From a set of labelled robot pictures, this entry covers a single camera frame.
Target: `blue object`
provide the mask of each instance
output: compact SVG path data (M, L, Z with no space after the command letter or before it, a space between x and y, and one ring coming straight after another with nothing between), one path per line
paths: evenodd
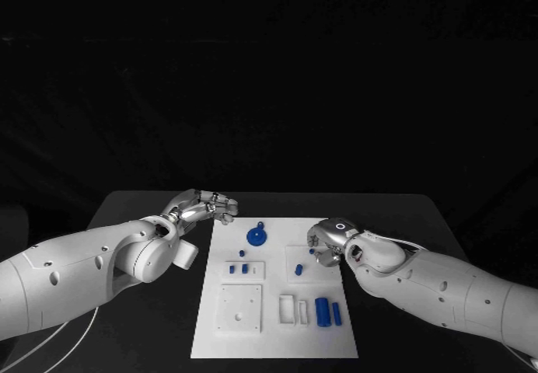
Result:
M316 299L316 316L318 326L326 328L331 326L331 312L329 312L329 301L328 298Z
M264 230L264 223L259 223L259 227L253 228L250 232L247 233L247 241L253 246L260 246L264 244L267 239L267 233Z
M342 319L339 318L339 304L337 302L334 303L334 316L335 316L335 324L341 326Z

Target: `robotic hand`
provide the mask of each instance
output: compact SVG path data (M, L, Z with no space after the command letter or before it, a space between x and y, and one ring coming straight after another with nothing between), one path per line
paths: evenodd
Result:
M371 295L426 322L498 340L527 353L537 364L538 290L412 242L358 229L341 218L321 221L309 230L308 241L311 247L319 241L329 247L324 254L316 253L326 267L337 266L345 256Z
M51 328L153 282L172 263L191 268L195 245L179 239L208 218L227 225L239 202L188 190L161 215L50 239L0 263L0 340Z

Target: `table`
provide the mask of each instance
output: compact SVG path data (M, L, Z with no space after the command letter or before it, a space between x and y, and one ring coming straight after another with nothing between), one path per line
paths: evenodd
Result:
M159 214L179 191L116 191L89 228ZM240 202L240 216L342 217L373 232L417 242L468 260L432 199L419 194L223 192ZM191 347L210 253L213 221L185 236L200 247L189 270L172 266L100 307L93 329L54 372L171 371L413 371L459 373L530 369L502 345L442 329L370 296L342 266L360 359L191 359ZM63 358L87 329L93 311L76 319L44 348L11 372L42 372ZM52 334L54 327L21 336L11 364Z

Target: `white platform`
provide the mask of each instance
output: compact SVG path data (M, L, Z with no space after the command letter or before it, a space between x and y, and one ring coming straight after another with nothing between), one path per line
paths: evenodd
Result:
M324 218L236 218L231 225L223 225L220 221L215 222L192 358L358 357L339 267L325 268L319 264L319 267L314 266L311 259L315 260L315 258L308 254L309 249L293 247L305 246L306 233L321 220ZM259 221L264 222L269 237L262 246L251 246L247 242L247 232L256 228ZM244 257L240 257L240 250L246 251ZM301 276L295 275L295 267L301 264L295 263L296 260L305 260L306 263L306 265L303 263L305 269ZM226 262L234 262L237 265L234 280L230 278L230 272L227 273L230 263ZM243 275L240 264L247 262L264 262L264 278L254 280L249 276L250 278L246 278L243 282L240 280ZM293 268L293 276L301 277L301 281L305 283L289 282L290 268ZM299 280L292 274L290 280ZM251 326L256 326L259 311L254 307L256 293L250 293L253 288L249 291L239 291L239 294L244 293L241 301L249 303L240 304L241 302L237 302L236 306L228 309L224 309L223 306L221 285L239 286L241 284L250 287L260 285L260 331L254 327L256 333ZM295 296L295 326L279 324L280 295ZM335 325L332 317L332 327L318 327L315 299L319 297L328 298L329 303L339 303L342 326ZM306 326L302 326L299 322L299 301L306 301L309 320ZM224 320L227 320L227 332L218 330L218 324ZM251 333L241 332L243 327Z

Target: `cable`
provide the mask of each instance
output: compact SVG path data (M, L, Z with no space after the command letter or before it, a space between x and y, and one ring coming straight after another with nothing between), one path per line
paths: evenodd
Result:
M96 312L93 314L93 321L96 320L96 316L99 314L99 307L96 308ZM77 346L80 345L80 343L83 342L83 339L84 337L87 336L87 333L90 331L90 328L93 327L93 321L90 322L90 325L89 325L89 328L87 328L87 331L84 332L84 335L81 336L81 339L78 340L74 348L71 349L71 351L68 352L68 354L63 357L63 360L44 372L44 373L50 373L51 370L54 370L57 368L57 366L60 365L60 363L68 358L70 354L74 352ZM54 338L54 336L60 333L60 331L64 329L64 327L70 324L70 322L65 322L63 324L63 326L57 329L57 331L54 332L54 334L51 335L51 337L31 350L31 352L28 352L28 354L21 357L2 371L0 373L3 373L8 369L14 368L15 365L18 365L44 346L44 344Z
M508 347L504 342L501 342L501 343L508 348L508 351L515 355L515 357L531 367L531 369L534 371L538 371L538 369L533 366L533 364L528 361L526 361L526 359L520 356L520 354L515 353L515 351L511 349L511 347Z
M400 242L400 243L404 243L406 245L410 245L413 247L416 247L417 249L420 250L426 250L429 251L429 249L426 247L423 247L422 245L417 245L416 243L413 242L409 242L409 241L404 241L403 239L393 239L390 237L384 237L383 235L377 235L376 233L373 233L371 231L365 231L367 235L371 235L374 237L377 237L378 239L389 239L390 241L394 241L394 242Z

